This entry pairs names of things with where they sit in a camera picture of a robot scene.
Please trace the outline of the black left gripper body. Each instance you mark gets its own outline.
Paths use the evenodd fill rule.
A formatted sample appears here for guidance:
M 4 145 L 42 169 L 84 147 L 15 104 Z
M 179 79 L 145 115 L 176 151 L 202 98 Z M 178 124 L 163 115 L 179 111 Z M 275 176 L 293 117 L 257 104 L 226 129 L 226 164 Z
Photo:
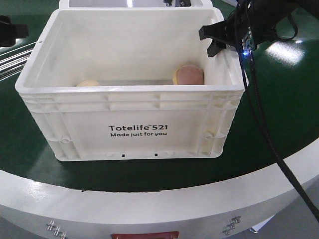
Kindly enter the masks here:
M 10 17 L 0 16 L 0 46 L 11 47 L 16 44 L 16 40 L 29 36 L 26 24 L 13 24 Z

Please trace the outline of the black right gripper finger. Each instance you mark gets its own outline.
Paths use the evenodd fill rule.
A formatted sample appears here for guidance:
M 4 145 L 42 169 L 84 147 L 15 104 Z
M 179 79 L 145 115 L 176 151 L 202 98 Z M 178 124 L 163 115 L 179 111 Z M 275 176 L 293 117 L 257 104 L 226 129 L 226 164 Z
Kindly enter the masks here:
M 221 40 L 212 39 L 212 42 L 210 43 L 209 47 L 207 48 L 207 56 L 214 57 L 216 56 L 220 51 L 226 49 L 226 43 Z
M 202 26 L 199 30 L 199 39 L 204 40 L 207 38 L 215 40 L 227 40 L 226 21 Z

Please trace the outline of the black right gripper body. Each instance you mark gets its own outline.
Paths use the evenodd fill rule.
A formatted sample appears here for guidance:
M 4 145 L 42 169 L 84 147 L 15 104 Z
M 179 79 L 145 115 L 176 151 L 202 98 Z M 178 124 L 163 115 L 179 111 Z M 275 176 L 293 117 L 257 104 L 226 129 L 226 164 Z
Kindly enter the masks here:
M 238 0 L 236 9 L 225 20 L 225 44 L 237 47 L 249 32 L 255 45 L 265 41 L 292 40 L 298 33 L 292 12 L 299 7 L 315 18 L 319 17 L 317 0 Z M 289 38 L 280 37 L 276 31 L 277 23 L 284 18 L 294 30 L 294 35 Z

